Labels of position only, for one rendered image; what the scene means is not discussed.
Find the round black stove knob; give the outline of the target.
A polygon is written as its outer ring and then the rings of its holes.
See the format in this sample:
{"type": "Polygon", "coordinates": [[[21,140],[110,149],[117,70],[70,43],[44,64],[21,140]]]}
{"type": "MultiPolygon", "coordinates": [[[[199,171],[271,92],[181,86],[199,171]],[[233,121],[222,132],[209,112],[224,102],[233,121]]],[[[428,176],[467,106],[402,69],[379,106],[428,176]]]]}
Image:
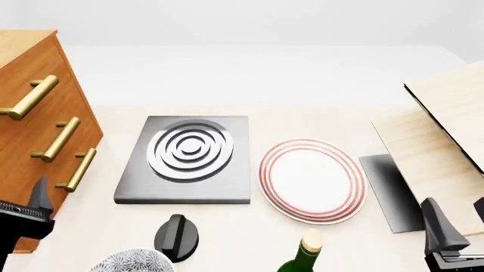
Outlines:
{"type": "Polygon", "coordinates": [[[172,215],[156,232],[154,248],[171,262],[190,258],[200,241],[197,226],[184,215],[172,215]]]}

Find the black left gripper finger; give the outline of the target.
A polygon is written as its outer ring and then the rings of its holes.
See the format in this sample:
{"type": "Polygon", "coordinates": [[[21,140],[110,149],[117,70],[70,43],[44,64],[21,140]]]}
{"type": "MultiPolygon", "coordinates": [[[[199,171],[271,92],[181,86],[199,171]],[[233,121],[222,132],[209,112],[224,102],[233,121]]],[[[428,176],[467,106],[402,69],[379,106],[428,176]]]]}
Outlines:
{"type": "Polygon", "coordinates": [[[41,177],[34,185],[27,206],[29,208],[41,209],[48,212],[54,211],[53,205],[48,196],[46,177],[41,177]]]}

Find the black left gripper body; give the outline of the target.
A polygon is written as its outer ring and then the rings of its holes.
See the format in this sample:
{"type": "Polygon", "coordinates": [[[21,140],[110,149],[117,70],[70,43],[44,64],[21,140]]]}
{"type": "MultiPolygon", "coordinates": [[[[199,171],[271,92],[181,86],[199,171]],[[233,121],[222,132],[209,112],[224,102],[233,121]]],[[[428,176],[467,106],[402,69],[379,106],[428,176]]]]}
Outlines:
{"type": "Polygon", "coordinates": [[[12,253],[21,237],[42,240],[54,228],[53,210],[0,201],[0,253],[12,253]]]}

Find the flat black stove plate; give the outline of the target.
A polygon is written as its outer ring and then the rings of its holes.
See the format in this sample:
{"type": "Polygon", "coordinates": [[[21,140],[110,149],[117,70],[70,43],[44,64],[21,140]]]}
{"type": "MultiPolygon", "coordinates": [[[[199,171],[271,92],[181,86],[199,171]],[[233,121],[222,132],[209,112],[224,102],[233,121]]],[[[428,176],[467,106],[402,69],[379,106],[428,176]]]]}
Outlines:
{"type": "Polygon", "coordinates": [[[113,200],[118,204],[250,203],[248,117],[147,117],[113,200]]]}

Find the pale wooden box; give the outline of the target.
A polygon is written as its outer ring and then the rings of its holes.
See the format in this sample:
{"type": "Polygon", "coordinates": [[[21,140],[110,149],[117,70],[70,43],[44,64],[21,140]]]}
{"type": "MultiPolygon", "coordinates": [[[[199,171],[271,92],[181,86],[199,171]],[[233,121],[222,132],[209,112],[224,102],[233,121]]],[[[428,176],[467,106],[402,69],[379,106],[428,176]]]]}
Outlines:
{"type": "Polygon", "coordinates": [[[404,84],[417,107],[372,122],[418,202],[465,236],[484,234],[484,60],[404,84]]]}

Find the patterned grey white bowl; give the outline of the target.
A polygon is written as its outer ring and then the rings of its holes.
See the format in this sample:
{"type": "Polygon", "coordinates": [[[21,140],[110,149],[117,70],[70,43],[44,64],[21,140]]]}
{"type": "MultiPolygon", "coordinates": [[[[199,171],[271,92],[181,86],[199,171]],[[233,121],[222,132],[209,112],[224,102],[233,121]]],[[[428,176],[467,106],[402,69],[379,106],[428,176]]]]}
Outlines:
{"type": "Polygon", "coordinates": [[[176,272],[174,264],[158,251],[129,249],[110,255],[88,272],[176,272]]]}

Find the green glass bottle, cream cap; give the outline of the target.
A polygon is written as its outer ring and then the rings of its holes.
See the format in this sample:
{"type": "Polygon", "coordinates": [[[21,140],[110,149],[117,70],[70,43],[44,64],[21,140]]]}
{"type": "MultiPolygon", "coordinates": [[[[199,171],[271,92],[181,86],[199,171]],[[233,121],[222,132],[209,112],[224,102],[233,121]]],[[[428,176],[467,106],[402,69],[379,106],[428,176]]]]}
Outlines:
{"type": "Polygon", "coordinates": [[[282,264],[277,272],[313,272],[317,257],[323,248],[323,242],[321,231],[308,228],[299,242],[296,257],[282,264]]]}

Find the wooden cabinet with drawers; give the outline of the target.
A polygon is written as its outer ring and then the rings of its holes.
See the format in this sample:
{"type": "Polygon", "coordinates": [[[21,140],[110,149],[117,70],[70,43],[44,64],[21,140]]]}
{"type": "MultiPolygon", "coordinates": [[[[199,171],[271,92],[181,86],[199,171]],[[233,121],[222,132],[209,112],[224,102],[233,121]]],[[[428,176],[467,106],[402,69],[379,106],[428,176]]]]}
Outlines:
{"type": "Polygon", "coordinates": [[[76,88],[79,90],[79,93],[82,95],[85,103],[88,105],[89,109],[91,110],[92,117],[95,119],[96,125],[99,126],[94,113],[92,112],[91,107],[88,104],[88,101],[85,98],[82,89],[77,81],[77,78],[70,66],[67,57],[65,56],[64,50],[61,47],[60,42],[57,39],[56,31],[54,30],[47,30],[47,31],[30,31],[30,30],[0,30],[0,68],[4,67],[11,61],[18,58],[20,55],[24,54],[25,51],[31,49],[38,43],[46,40],[47,38],[53,38],[54,42],[61,53],[61,56],[66,62],[67,70],[70,72],[71,79],[75,84],[76,88]]]}

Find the white plate with red rings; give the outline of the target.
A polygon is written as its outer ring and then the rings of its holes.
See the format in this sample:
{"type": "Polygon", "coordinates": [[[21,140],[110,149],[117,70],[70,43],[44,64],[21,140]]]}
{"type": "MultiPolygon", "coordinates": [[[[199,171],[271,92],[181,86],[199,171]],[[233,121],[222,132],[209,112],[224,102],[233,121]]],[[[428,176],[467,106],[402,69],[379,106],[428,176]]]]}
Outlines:
{"type": "Polygon", "coordinates": [[[311,138],[280,142],[259,164],[259,188],[279,212],[306,224],[338,224],[368,196],[360,165],[336,145],[311,138]]]}

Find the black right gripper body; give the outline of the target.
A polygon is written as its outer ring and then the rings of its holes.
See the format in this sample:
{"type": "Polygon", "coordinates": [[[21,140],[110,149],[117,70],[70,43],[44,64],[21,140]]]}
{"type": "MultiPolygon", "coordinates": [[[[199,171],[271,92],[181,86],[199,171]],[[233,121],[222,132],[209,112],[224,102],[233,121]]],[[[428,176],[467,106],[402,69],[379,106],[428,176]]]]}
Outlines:
{"type": "Polygon", "coordinates": [[[462,255],[459,251],[432,252],[425,249],[430,272],[484,272],[484,255],[462,255]]]}

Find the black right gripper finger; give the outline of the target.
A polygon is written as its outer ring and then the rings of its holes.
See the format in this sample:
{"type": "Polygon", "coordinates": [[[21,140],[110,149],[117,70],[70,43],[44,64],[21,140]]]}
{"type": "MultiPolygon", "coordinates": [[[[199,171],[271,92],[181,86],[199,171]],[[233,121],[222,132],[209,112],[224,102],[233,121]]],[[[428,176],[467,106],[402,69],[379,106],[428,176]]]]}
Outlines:
{"type": "Polygon", "coordinates": [[[480,199],[475,201],[475,203],[473,204],[473,207],[475,208],[478,216],[484,223],[484,197],[481,197],[480,199]]]}
{"type": "Polygon", "coordinates": [[[468,247],[470,242],[451,224],[437,201],[433,198],[427,198],[420,206],[423,212],[426,234],[424,254],[461,255],[460,251],[468,247]]]}

